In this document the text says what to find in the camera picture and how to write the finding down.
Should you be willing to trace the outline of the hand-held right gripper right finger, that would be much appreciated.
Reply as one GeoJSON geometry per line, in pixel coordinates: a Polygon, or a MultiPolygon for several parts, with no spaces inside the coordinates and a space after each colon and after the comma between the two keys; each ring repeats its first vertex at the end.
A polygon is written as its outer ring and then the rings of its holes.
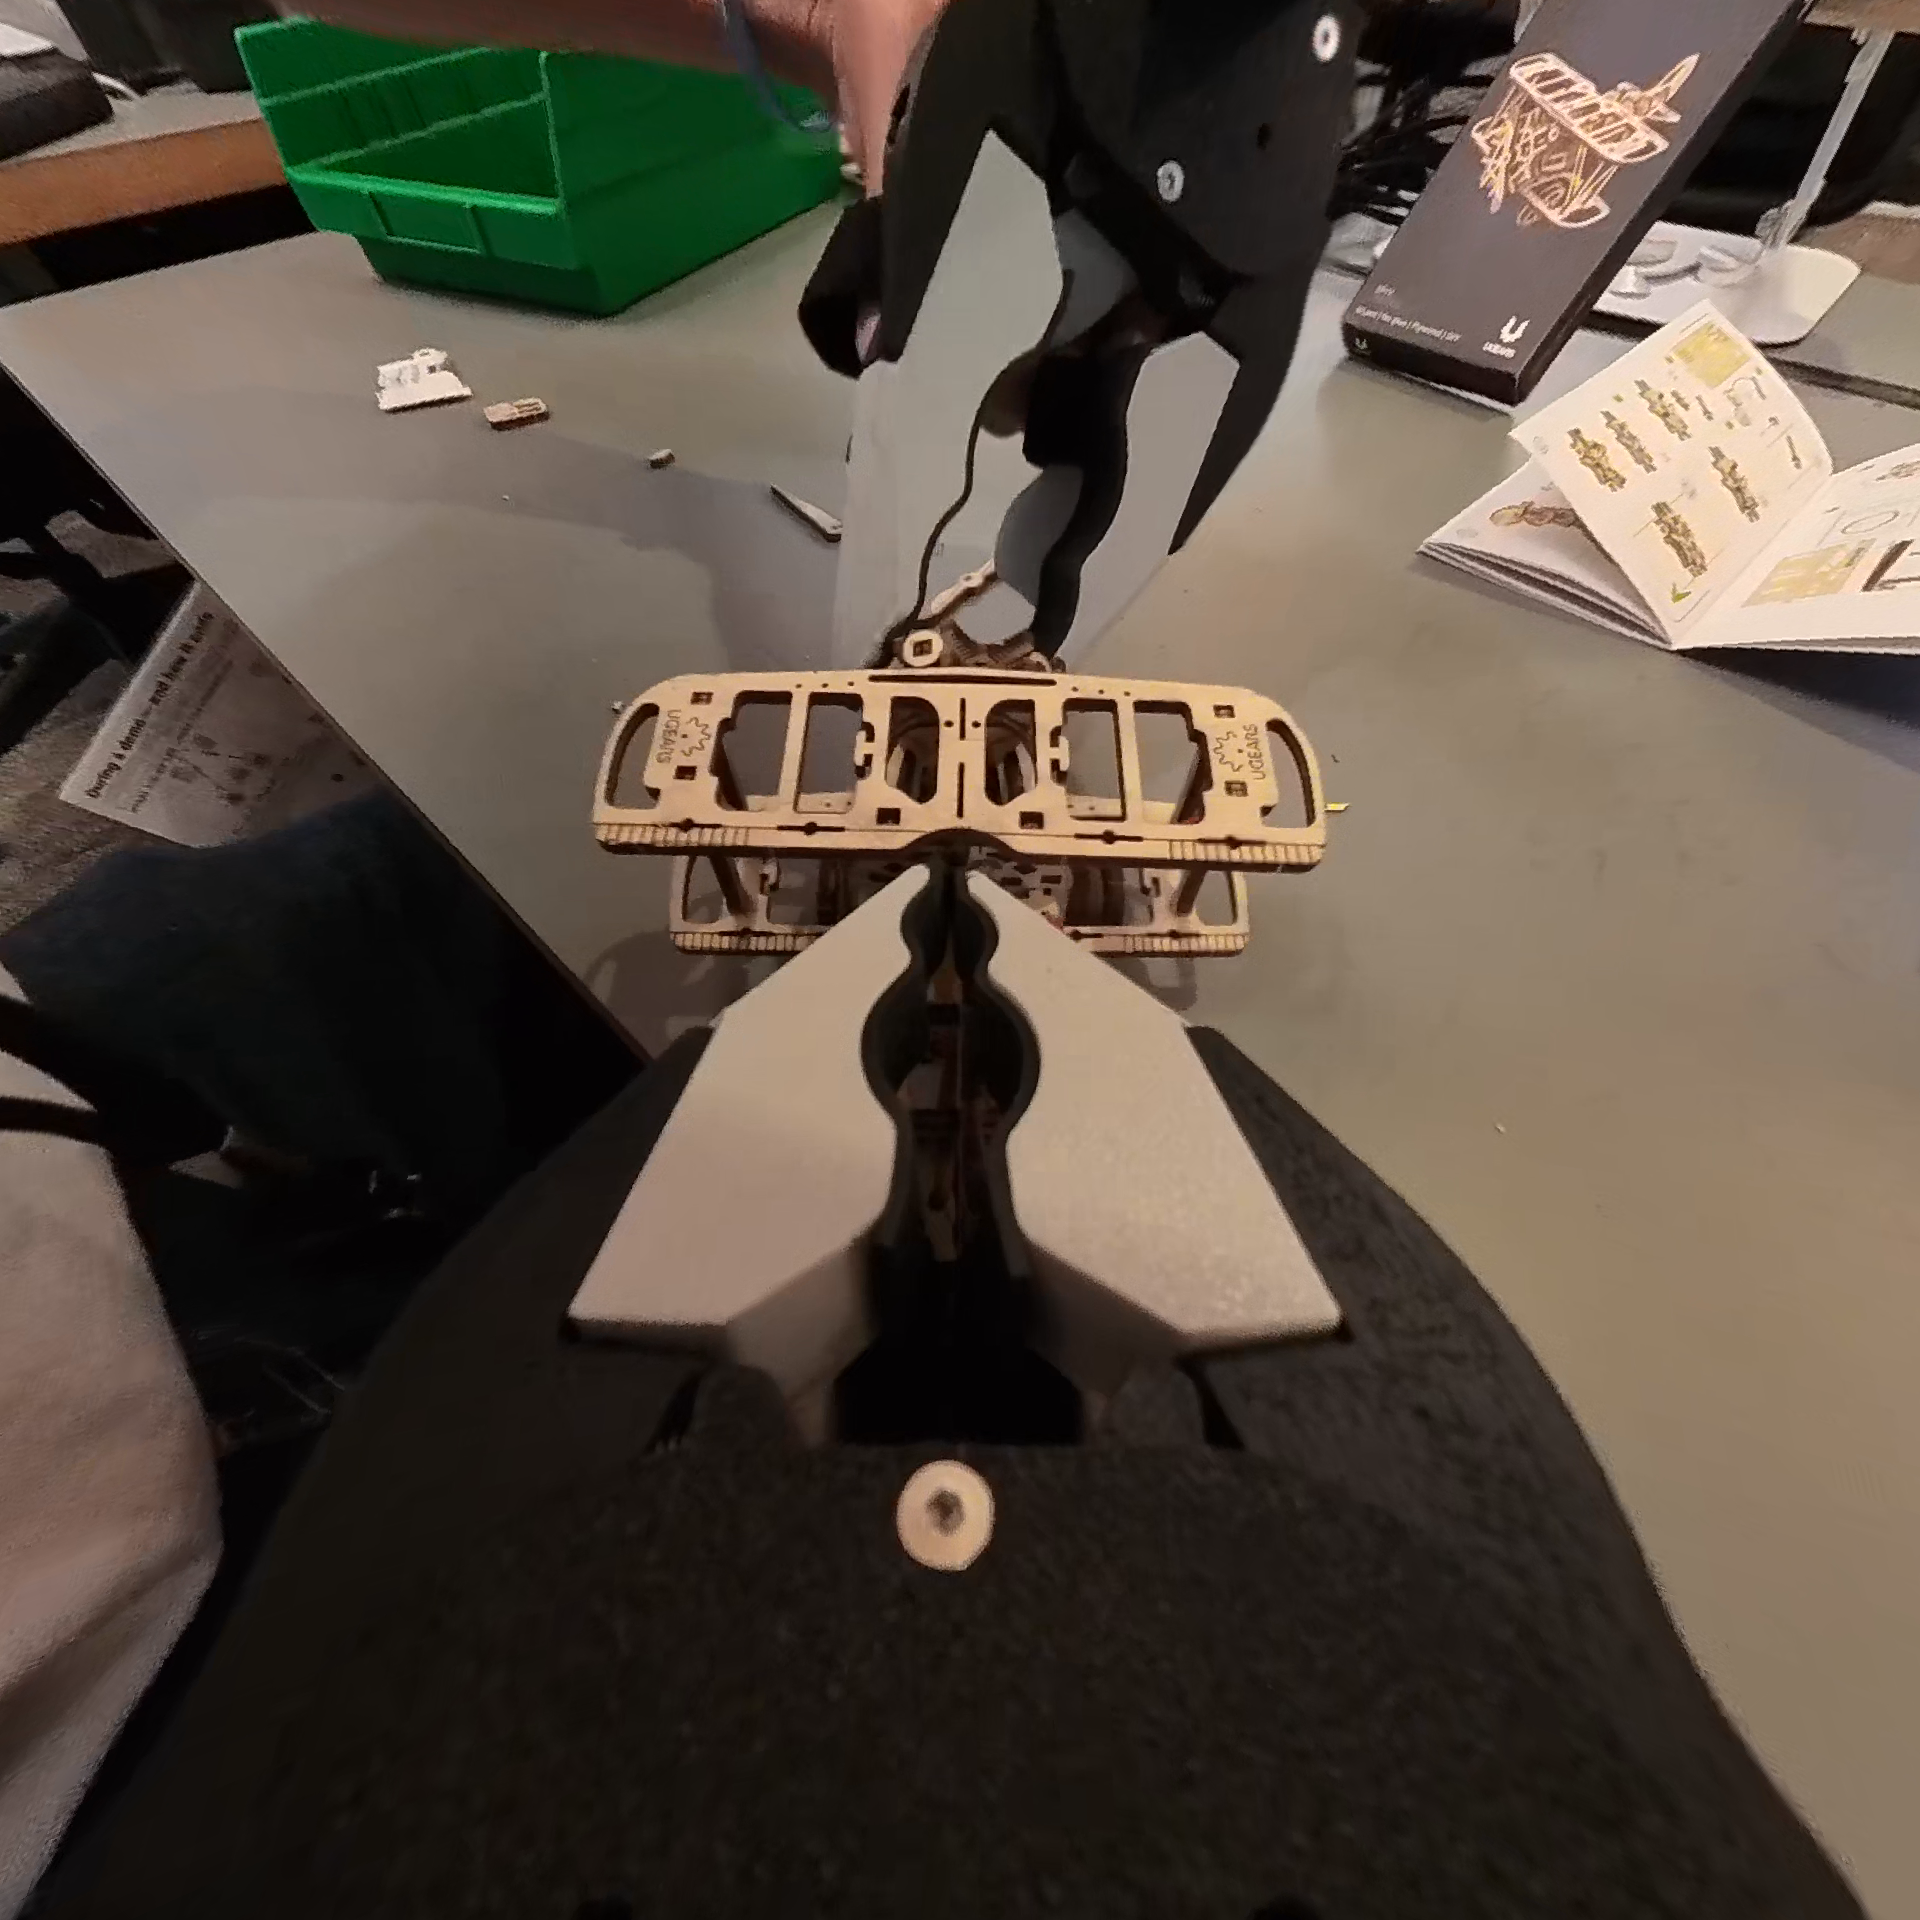
{"type": "Polygon", "coordinates": [[[983,986],[1032,1043],[1001,1142],[1059,1368],[1146,1368],[1341,1331],[1196,1031],[987,878],[983,986]]]}

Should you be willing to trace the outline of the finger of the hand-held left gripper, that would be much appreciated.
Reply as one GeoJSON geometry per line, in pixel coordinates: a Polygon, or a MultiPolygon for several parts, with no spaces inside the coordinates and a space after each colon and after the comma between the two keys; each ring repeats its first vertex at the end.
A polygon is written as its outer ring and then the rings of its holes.
{"type": "Polygon", "coordinates": [[[1206,335],[1150,313],[1056,328],[991,386],[991,434],[1019,441],[997,571],[1046,661],[1077,657],[1158,576],[1234,389],[1206,335]]]}
{"type": "Polygon", "coordinates": [[[997,552],[1001,516],[1037,470],[1016,439],[987,433],[987,398],[1041,346],[1060,298],[1046,182],[987,138],[902,356],[856,381],[832,669],[869,666],[930,595],[997,552]]]}

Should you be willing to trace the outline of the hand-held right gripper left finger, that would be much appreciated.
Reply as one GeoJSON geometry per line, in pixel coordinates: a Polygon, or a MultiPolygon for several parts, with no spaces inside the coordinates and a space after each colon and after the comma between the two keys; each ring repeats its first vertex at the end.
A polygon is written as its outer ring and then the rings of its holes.
{"type": "Polygon", "coordinates": [[[766,1376],[803,1437],[874,1337],[923,1062],[923,872],[721,1013],[569,1306],[581,1340],[766,1376]]]}

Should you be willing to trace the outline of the wooden model biplane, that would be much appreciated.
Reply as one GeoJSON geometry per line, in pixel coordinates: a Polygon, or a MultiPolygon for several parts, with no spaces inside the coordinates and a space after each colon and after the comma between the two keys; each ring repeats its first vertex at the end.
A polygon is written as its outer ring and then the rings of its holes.
{"type": "Polygon", "coordinates": [[[1327,854],[1316,755],[1232,684],[1076,673],[1028,638],[979,654],[976,571],[867,669],[687,673],[618,720],[594,784],[605,854],[672,864],[672,942],[784,968],[893,878],[923,872],[923,1062],[902,1089],[902,1213],[967,1215],[1028,1275],[1001,1142],[1032,1043],[987,989],[987,878],[1090,958],[1246,949],[1246,878],[1327,854]]]}

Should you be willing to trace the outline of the grey desk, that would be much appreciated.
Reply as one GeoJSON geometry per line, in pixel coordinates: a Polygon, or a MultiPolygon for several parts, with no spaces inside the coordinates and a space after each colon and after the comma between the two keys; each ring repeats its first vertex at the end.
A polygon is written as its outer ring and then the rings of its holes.
{"type": "MultiPolygon", "coordinates": [[[[344,236],[2,311],[15,386],[647,1052],[742,981],[588,790],[618,703],[826,632],[837,556],[766,485],[841,499],[852,389],[798,328],[828,229],[618,319],[400,291],[344,236]],[[382,414],[416,350],[473,396],[382,414]]],[[[1261,688],[1341,808],[1191,1016],[1464,1256],[1722,1702],[1917,1916],[1917,662],[1668,657],[1416,561],[1515,448],[1348,363],[1347,302],[1077,657],[1261,688]]]]}

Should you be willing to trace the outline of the wooden side desk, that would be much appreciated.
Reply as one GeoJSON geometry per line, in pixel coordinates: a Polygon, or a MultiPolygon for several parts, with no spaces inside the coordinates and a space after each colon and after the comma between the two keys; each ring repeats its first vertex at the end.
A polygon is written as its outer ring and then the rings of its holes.
{"type": "Polygon", "coordinates": [[[147,96],[107,125],[2,159],[2,248],[283,187],[241,96],[147,96]]]}

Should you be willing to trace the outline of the person's left hand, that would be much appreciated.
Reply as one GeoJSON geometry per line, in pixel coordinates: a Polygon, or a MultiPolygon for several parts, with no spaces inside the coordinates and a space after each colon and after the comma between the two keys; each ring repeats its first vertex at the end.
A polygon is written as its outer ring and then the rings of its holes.
{"type": "Polygon", "coordinates": [[[947,5],[813,5],[811,32],[828,61],[837,122],[867,200],[877,200],[894,105],[947,5]]]}

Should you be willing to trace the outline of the blue wristband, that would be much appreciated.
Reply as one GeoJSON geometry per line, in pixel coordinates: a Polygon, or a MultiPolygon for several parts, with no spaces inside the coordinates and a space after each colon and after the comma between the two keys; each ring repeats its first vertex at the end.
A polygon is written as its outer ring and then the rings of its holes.
{"type": "Polygon", "coordinates": [[[719,35],[753,105],[813,142],[837,138],[832,75],[813,5],[714,5],[719,35]]]}

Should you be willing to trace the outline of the black model kit box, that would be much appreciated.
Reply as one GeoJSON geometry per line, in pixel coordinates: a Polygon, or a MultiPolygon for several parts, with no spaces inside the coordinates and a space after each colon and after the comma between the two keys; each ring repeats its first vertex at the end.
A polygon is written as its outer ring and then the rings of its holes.
{"type": "Polygon", "coordinates": [[[1519,407],[1805,5],[1542,5],[1341,316],[1352,359],[1519,407]]]}

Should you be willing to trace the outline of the green plastic bin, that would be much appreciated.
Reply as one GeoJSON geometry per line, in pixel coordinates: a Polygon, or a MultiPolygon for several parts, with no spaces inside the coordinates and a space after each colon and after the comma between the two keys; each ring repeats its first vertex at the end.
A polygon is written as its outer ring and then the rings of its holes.
{"type": "Polygon", "coordinates": [[[303,215],[413,289],[606,316],[841,194],[735,75],[301,18],[235,48],[303,215]]]}

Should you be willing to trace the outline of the person's dark trousers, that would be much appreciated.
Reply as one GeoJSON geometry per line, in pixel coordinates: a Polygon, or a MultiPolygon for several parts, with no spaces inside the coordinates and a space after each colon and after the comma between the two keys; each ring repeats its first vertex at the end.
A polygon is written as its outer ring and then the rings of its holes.
{"type": "Polygon", "coordinates": [[[104,1117],[187,1349],[345,1379],[431,1266],[640,1073],[395,801],[135,850],[2,936],[104,1117]]]}

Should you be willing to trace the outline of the white instruction booklet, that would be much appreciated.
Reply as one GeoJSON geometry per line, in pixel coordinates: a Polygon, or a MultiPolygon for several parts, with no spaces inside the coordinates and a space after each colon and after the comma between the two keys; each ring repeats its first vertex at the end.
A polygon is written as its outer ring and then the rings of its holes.
{"type": "Polygon", "coordinates": [[[1526,417],[1529,462],[1419,556],[1668,654],[1917,654],[1917,445],[1834,467],[1698,302],[1526,417]]]}

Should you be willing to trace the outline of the person's white shirt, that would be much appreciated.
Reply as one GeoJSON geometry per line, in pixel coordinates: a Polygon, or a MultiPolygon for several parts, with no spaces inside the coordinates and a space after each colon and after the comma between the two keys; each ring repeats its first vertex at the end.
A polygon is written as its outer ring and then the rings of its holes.
{"type": "Polygon", "coordinates": [[[2,1060],[2,1916],[223,1555],[203,1406],[88,1123],[2,1060]]]}

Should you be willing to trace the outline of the printed paper sheet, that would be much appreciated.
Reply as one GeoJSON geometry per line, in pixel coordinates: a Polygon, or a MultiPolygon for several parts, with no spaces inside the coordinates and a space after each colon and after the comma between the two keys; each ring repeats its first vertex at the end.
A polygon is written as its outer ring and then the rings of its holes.
{"type": "Polygon", "coordinates": [[[131,673],[59,801],[174,847],[213,850],[375,786],[253,632],[193,585],[131,673]]]}

